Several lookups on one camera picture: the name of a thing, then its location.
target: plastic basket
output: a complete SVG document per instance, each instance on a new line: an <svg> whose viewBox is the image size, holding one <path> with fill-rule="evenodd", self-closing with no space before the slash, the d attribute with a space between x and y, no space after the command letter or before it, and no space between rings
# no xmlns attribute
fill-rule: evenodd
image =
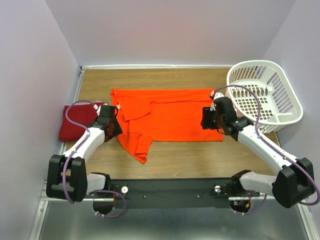
<svg viewBox="0 0 320 240"><path fill-rule="evenodd" d="M272 61L240 62L229 70L226 84L247 87L258 97L261 105L258 127L262 133L276 132L303 116L303 108L284 70ZM238 117L256 121L258 105L249 92L240 87L228 87L226 96L232 100Z"/></svg>

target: maroon fabric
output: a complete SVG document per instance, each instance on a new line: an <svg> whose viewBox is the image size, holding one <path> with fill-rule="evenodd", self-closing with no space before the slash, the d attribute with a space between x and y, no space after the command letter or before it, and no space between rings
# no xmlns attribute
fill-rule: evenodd
<svg viewBox="0 0 320 240"><path fill-rule="evenodd" d="M104 104L104 102L95 102L94 104L100 106ZM59 140L62 142L77 141L85 133L85 129L76 126L67 120L66 111L68 107L68 105L64 106L63 121L59 131ZM79 104L74 105L69 110L68 116L72 121L87 126L96 119L97 112L91 104Z"/></svg>

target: wooden tabletop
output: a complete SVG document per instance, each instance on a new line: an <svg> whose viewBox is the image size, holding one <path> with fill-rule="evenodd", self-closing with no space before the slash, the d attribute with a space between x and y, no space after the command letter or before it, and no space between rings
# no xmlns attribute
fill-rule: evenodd
<svg viewBox="0 0 320 240"><path fill-rule="evenodd" d="M78 99L112 103L117 89L203 89L226 85L228 68L86 70ZM267 135L276 142L276 135ZM153 142L141 164L116 138L97 148L87 173L112 179L230 177L244 169L274 175L267 164L243 144L226 136L223 142Z"/></svg>

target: white wall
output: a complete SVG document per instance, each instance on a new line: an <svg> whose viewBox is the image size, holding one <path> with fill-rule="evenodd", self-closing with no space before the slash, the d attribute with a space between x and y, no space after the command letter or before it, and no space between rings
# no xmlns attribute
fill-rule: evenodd
<svg viewBox="0 0 320 240"><path fill-rule="evenodd" d="M46 0L81 66L263 57L295 0Z"/></svg>
<svg viewBox="0 0 320 240"><path fill-rule="evenodd" d="M286 72L303 110L302 120L282 129L279 140L284 149L313 162L320 185L320 30L318 0L297 0L264 58L280 64ZM320 204L311 207L320 230Z"/></svg>
<svg viewBox="0 0 320 240"><path fill-rule="evenodd" d="M26 240L79 66L44 0L1 0L0 239Z"/></svg>

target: folded orange garment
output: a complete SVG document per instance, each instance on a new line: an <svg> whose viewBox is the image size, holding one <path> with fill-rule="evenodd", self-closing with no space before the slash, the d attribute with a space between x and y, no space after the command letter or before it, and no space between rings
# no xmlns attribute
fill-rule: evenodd
<svg viewBox="0 0 320 240"><path fill-rule="evenodd" d="M143 164L153 141L223 141L222 134L200 125L202 107L211 105L212 91L113 89L112 104L120 105L117 120L123 131L117 140Z"/></svg>

